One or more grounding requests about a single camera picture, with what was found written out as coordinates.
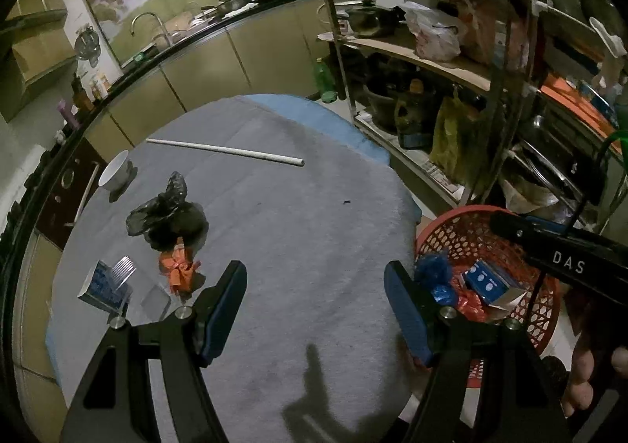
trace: gray tablecloth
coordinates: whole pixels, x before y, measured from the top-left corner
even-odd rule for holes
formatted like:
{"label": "gray tablecloth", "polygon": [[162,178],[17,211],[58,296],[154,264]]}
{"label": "gray tablecloth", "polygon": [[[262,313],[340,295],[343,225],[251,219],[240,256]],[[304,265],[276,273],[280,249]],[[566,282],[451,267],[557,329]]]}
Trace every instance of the gray tablecloth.
{"label": "gray tablecloth", "polygon": [[[137,146],[137,178],[114,203],[96,192],[54,280],[50,332],[66,402],[106,330],[106,314],[76,298],[85,275],[96,260],[128,255],[163,282],[158,253],[124,221],[178,170],[209,222],[196,255],[205,285],[233,259],[249,274],[225,351],[203,371],[230,441],[378,441],[409,397],[382,281],[388,261],[412,262],[413,202],[396,173],[243,98],[205,105],[153,137],[302,157],[305,167]],[[136,308],[131,322],[147,322]],[[159,362],[150,367],[162,441],[177,441]]]}

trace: faucet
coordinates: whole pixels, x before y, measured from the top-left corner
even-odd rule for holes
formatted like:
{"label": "faucet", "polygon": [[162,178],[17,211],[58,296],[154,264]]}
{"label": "faucet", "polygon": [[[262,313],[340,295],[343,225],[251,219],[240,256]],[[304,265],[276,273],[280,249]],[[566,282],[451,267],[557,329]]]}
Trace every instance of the faucet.
{"label": "faucet", "polygon": [[159,18],[157,14],[155,14],[155,12],[142,12],[142,14],[137,14],[136,17],[133,18],[133,21],[131,21],[131,36],[135,37],[135,22],[143,15],[151,15],[158,21],[159,28],[161,28],[161,32],[162,32],[159,35],[163,36],[164,39],[166,39],[168,46],[172,46],[172,39],[170,39],[170,35],[168,34],[166,27],[164,27],[163,21]]}

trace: black plastic bag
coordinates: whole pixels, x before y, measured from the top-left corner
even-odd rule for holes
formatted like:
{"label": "black plastic bag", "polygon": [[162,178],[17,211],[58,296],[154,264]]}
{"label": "black plastic bag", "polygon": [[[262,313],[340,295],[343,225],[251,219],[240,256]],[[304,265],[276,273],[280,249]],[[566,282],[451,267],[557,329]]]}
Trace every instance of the black plastic bag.
{"label": "black plastic bag", "polygon": [[185,201],[188,187],[183,175],[173,172],[166,191],[131,211],[126,218],[129,236],[144,235],[153,249],[171,250],[178,237],[184,243],[197,239],[206,229],[203,212]]}

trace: blue gripper pad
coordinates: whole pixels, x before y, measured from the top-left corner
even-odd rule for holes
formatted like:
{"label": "blue gripper pad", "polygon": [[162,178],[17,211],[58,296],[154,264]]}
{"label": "blue gripper pad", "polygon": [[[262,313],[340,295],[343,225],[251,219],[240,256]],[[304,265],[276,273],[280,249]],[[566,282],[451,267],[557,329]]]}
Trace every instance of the blue gripper pad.
{"label": "blue gripper pad", "polygon": [[200,355],[208,364],[210,364],[214,358],[218,358],[225,348],[231,326],[233,326],[238,309],[244,298],[244,293],[246,292],[246,283],[246,268],[244,264],[238,263],[233,276],[218,300],[216,308],[209,317],[205,329],[205,342],[203,343]]}
{"label": "blue gripper pad", "polygon": [[410,294],[404,286],[400,274],[406,275],[407,280],[412,282],[403,267],[398,271],[393,266],[393,263],[389,263],[386,266],[384,270],[386,296],[397,318],[410,354],[415,358],[419,358],[425,366],[429,366],[434,355],[428,346],[427,327],[410,298]]}

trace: cable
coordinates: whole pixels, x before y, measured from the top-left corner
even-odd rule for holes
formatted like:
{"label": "cable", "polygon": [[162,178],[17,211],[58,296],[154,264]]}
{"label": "cable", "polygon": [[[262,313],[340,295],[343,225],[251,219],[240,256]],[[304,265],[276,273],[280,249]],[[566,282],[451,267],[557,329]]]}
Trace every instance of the cable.
{"label": "cable", "polygon": [[[593,171],[597,171],[600,168],[602,164],[602,160],[604,159],[604,155],[606,154],[606,151],[615,140],[628,141],[628,131],[627,130],[615,131],[611,133],[611,135],[609,135],[606,140],[604,140],[604,142],[602,143],[602,146],[597,152],[595,161],[593,162]],[[624,158],[624,170],[628,170],[627,161],[628,161],[628,158]],[[573,214],[571,214],[571,217],[569,218],[569,220],[567,221],[567,224],[564,226],[561,232],[562,236],[566,236],[569,233],[569,231],[573,228],[576,221],[578,221],[580,214],[584,210],[587,202],[588,202],[588,193],[583,192],[582,198],[580,199],[579,204],[577,205]],[[530,325],[530,318],[532,317],[532,309],[535,306],[536,298],[539,295],[539,291],[541,290],[541,286],[543,284],[543,281],[545,280],[545,276],[546,276],[545,271],[541,271],[541,273],[539,273],[539,278],[536,279],[535,286],[532,289],[532,296],[530,297],[530,301],[528,302],[528,307],[526,308],[526,315],[523,319],[523,324],[524,324],[524,327],[526,328],[526,331],[528,331],[528,326]]]}

